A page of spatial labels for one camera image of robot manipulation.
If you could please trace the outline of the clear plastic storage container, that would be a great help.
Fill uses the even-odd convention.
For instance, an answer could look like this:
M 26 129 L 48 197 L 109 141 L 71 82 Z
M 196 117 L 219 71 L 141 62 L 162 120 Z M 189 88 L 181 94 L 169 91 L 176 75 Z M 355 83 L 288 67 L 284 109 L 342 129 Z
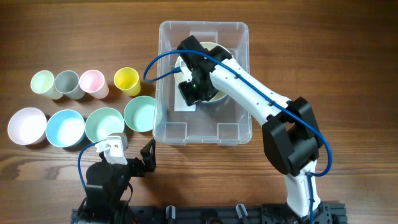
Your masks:
M 159 27 L 162 54 L 175 50 L 194 35 L 200 42 L 214 42 L 230 51 L 245 71 L 250 71 L 249 29 L 243 22 L 165 21 Z M 166 144 L 214 143 L 222 146 L 246 144 L 252 138 L 251 115 L 232 98 L 213 105 L 196 105 L 194 112 L 174 111 L 175 80 L 166 73 L 175 68 L 176 55 L 157 62 L 156 108 L 153 136 Z

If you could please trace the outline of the cream large bowl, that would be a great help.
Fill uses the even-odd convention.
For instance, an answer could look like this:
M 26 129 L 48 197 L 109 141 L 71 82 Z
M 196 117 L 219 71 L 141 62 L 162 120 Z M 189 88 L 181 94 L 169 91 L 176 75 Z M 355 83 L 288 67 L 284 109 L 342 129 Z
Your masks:
M 216 50 L 223 49 L 223 51 L 225 51 L 227 53 L 230 53 L 230 51 L 227 50 L 225 47 L 221 46 L 220 44 L 214 43 L 214 42 L 200 42 L 200 44 L 201 44 L 201 46 L 204 49 L 208 50 L 208 55 L 210 55 L 211 57 L 214 57 L 216 59 L 219 59 L 219 56 L 216 56 L 217 51 L 214 51 L 214 49 L 216 49 Z M 215 94 L 215 95 L 223 96 L 224 94 L 225 93 L 223 93 L 222 91 L 218 90 L 217 94 Z

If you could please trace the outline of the green small bowl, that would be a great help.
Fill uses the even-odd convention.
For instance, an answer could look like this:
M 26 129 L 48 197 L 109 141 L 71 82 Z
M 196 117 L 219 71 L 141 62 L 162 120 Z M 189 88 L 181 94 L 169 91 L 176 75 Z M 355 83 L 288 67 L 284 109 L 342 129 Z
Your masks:
M 92 112 L 86 119 L 85 133 L 91 142 L 98 142 L 106 139 L 113 133 L 124 132 L 124 118 L 114 108 L 100 108 Z
M 133 98 L 124 109 L 127 126 L 136 132 L 148 132 L 154 127 L 156 101 L 151 96 Z

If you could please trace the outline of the light blue small bowl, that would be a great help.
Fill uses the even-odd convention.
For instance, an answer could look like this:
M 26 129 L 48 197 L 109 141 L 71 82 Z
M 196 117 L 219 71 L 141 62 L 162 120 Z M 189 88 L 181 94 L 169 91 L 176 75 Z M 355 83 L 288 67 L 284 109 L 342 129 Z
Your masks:
M 56 112 L 48 121 L 46 137 L 56 147 L 72 147 L 85 137 L 85 120 L 74 110 Z

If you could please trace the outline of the yellow cup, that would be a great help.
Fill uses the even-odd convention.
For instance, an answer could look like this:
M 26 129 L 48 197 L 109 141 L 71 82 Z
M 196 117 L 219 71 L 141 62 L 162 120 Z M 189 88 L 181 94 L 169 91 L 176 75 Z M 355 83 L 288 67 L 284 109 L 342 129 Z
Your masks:
M 119 69 L 114 75 L 114 84 L 127 96 L 136 96 L 141 90 L 139 74 L 131 67 Z

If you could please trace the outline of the pink small bowl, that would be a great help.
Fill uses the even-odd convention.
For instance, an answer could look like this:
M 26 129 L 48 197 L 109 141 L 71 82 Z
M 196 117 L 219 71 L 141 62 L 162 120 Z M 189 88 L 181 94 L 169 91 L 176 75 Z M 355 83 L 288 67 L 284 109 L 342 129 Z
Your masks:
M 45 139 L 46 115 L 37 108 L 23 108 L 9 120 L 7 133 L 11 141 L 26 146 Z

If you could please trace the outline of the pink cup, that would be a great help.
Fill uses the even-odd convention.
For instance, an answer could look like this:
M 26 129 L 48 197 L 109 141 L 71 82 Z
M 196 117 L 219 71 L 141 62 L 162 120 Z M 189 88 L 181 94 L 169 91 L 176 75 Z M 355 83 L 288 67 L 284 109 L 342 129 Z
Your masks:
M 97 99 L 103 99 L 109 93 L 105 77 L 98 70 L 84 72 L 80 77 L 79 86 L 84 92 Z

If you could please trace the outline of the grey cup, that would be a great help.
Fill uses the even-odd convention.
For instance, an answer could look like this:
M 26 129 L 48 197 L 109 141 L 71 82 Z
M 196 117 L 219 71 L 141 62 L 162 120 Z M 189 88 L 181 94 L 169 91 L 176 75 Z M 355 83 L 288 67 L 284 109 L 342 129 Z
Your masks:
M 80 77 L 76 72 L 65 70 L 55 78 L 55 89 L 73 100 L 79 100 L 85 95 L 79 86 L 79 80 Z

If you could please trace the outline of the pale green cup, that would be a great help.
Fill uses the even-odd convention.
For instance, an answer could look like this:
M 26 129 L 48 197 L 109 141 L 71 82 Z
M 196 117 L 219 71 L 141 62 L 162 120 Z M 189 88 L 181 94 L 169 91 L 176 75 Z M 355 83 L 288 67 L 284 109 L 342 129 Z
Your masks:
M 63 96 L 62 93 L 55 89 L 55 77 L 48 70 L 37 72 L 31 79 L 30 87 L 34 93 L 52 100 L 58 100 Z

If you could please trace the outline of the dark blue bowl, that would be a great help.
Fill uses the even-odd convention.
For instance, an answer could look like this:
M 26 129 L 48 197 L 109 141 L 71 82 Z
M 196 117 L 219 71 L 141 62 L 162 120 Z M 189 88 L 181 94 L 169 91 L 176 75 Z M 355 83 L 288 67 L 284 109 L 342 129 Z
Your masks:
M 224 94 L 223 96 L 215 95 L 210 101 L 202 101 L 199 103 L 199 105 L 213 105 L 215 103 L 221 103 L 228 98 L 229 96 L 226 94 Z

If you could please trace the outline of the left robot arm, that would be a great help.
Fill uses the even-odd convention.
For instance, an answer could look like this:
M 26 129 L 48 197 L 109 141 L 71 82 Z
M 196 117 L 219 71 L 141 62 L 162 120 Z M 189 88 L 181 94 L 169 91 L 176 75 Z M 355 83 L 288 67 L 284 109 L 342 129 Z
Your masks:
M 156 168 L 155 140 L 151 139 L 140 151 L 142 159 L 128 159 L 127 164 L 110 164 L 104 154 L 101 161 L 89 166 L 86 179 L 81 178 L 86 197 L 72 217 L 72 223 L 139 223 L 139 218 L 129 208 L 129 201 L 121 196 L 131 177 L 145 177 Z

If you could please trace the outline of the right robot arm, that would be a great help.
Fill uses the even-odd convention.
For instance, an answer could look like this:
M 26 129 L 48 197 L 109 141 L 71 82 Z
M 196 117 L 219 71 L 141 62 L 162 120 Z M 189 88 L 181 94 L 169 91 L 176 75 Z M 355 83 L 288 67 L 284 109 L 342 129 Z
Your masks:
M 285 176 L 287 205 L 302 220 L 320 214 L 315 172 L 319 149 L 326 144 L 310 103 L 274 93 L 248 74 L 222 46 L 205 48 L 194 37 L 177 47 L 180 70 L 189 74 L 178 84 L 188 106 L 208 101 L 219 91 L 247 110 L 262 128 L 264 153 Z

